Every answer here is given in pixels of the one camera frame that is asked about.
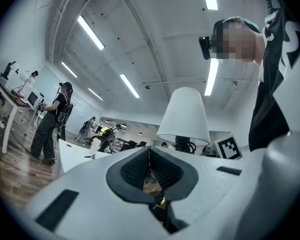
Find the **wooden floor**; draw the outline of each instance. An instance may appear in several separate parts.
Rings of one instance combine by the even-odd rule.
[[[0,119],[6,109],[8,109],[8,106],[5,105],[2,107],[0,100]],[[30,151],[31,143],[37,129],[37,126],[34,128],[31,126],[27,135],[24,135],[31,116],[32,114],[29,112],[26,115],[24,112],[17,112],[15,115],[6,154],[2,153],[5,130],[0,128],[0,196],[6,202],[14,204],[21,209],[34,194],[58,177],[56,167],[57,160],[60,157],[58,144],[55,145],[56,164],[53,165],[44,164],[26,151]],[[54,143],[56,143],[56,137],[57,130],[55,129],[53,133]],[[66,132],[67,142],[82,146],[75,140],[75,137],[75,134]],[[159,184],[150,179],[149,183],[145,183],[143,191],[149,193],[160,190]]]

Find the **black t-shirt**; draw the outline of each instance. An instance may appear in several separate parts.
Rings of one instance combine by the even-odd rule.
[[[292,13],[282,0],[265,2],[267,16],[262,31],[265,52],[249,132],[251,151],[266,148],[273,139],[289,131],[273,94],[300,54],[300,31],[292,27],[298,24]]]
[[[56,97],[56,99],[53,101],[53,102],[59,101],[60,102],[59,106],[57,107],[56,110],[49,111],[48,113],[51,113],[54,116],[59,116],[60,111],[62,111],[62,109],[64,108],[64,106],[67,105],[67,100],[66,99],[68,99],[67,95],[63,94],[63,93],[60,93],[58,95],[58,97]]]

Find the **white lampshade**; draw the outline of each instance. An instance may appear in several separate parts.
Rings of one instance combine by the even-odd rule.
[[[191,138],[197,146],[210,144],[204,104],[196,89],[182,87],[173,92],[156,135],[172,143],[176,136],[182,136]]]

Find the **white desk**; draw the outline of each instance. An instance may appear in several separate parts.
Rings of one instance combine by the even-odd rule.
[[[85,162],[93,161],[87,156],[92,156],[90,149],[78,146],[62,139],[59,139],[59,150],[60,150],[60,168],[64,173],[68,172],[72,168],[76,167]],[[109,153],[94,152],[95,159],[110,156]]]
[[[15,119],[15,115],[18,111],[18,109],[30,109],[30,106],[28,104],[23,103],[20,98],[14,98],[11,96],[11,92],[5,87],[7,81],[0,77],[0,92],[2,96],[5,98],[6,101],[8,101],[12,105],[12,110],[9,115],[8,122],[5,126],[4,131],[4,137],[2,142],[2,153],[7,153],[7,147],[8,147],[8,140],[9,140],[9,134],[11,130],[12,123]]]

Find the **black backpack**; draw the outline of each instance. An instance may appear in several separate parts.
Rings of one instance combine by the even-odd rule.
[[[70,103],[70,102],[68,103],[68,99],[66,98],[66,96],[64,96],[64,97],[66,100],[66,105],[62,108],[62,110],[60,111],[60,114],[56,118],[57,127],[62,127],[66,124],[66,122],[72,112],[72,108],[74,106],[72,103]]]
[[[114,132],[113,127],[111,127],[111,128],[109,128],[109,129],[106,129],[106,130],[103,132],[102,136],[103,136],[105,139],[107,139],[110,135],[112,135],[113,132]]]

